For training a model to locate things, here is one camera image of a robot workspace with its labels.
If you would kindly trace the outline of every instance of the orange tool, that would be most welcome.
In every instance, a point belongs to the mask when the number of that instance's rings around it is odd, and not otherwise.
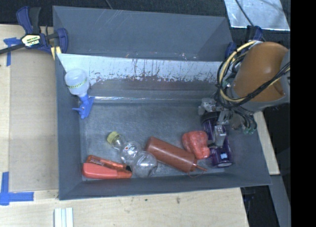
[[[82,166],[82,174],[93,179],[127,179],[132,176],[129,166],[89,155]]]

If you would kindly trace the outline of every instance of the gray bin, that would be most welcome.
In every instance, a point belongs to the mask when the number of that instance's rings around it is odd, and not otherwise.
[[[183,133],[202,130],[198,106],[214,93],[232,38],[223,17],[55,6],[53,20],[55,30],[69,34],[67,53],[55,60],[61,200],[271,184],[258,134],[230,128],[234,164],[228,168],[199,160],[207,172],[194,179],[162,163],[146,179],[83,177],[89,154],[119,161],[106,142],[113,130],[142,145],[154,136],[178,147]],[[85,119],[72,110],[79,99],[64,82],[74,67],[87,71],[88,94],[95,97]]]

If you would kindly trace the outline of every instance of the white plastic bottle cap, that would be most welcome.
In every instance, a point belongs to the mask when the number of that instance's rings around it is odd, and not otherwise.
[[[69,70],[65,75],[65,82],[70,93],[79,97],[85,96],[90,87],[87,74],[82,69]]]

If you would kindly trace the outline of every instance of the yellow cable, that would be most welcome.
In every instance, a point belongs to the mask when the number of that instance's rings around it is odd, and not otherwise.
[[[237,59],[239,59],[239,58],[242,57],[242,56],[245,56],[247,53],[248,53],[248,51],[247,51],[247,52],[244,52],[243,54],[239,55],[239,56],[237,57]]]
[[[281,77],[275,79],[273,82],[271,82],[271,83],[269,84],[269,86],[271,86],[272,84],[274,84],[275,82],[277,82],[279,79],[281,79]]]
[[[227,65],[229,65],[230,61],[234,58],[234,56],[235,56],[238,52],[240,52],[240,51],[243,50],[244,48],[246,48],[246,47],[248,47],[248,46],[254,44],[255,42],[256,42],[256,41],[251,41],[251,42],[248,42],[248,43],[246,43],[246,44],[240,46],[236,51],[234,51],[234,52],[228,57],[228,59],[227,59],[227,60],[225,61],[225,63],[223,64],[222,70],[221,70],[221,72],[220,72],[220,75],[219,75],[219,82],[222,81],[222,79],[223,79],[223,77],[224,77],[224,71],[226,70]],[[244,97],[244,98],[238,98],[238,99],[231,99],[231,98],[229,98],[228,96],[225,95],[225,93],[223,92],[222,89],[220,89],[220,93],[221,93],[221,96],[222,96],[225,100],[227,100],[227,101],[236,102],[236,101],[242,101],[243,99],[245,99],[245,97]]]

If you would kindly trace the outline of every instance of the clear plastic bottle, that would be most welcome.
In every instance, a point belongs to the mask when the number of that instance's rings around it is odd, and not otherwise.
[[[146,178],[152,176],[156,171],[158,167],[156,158],[151,153],[144,151],[138,142],[126,141],[116,131],[108,135],[107,141],[119,151],[123,163],[129,165],[136,176]]]
[[[90,87],[86,72],[82,69],[69,70],[65,75],[66,85],[73,95],[84,97]]]

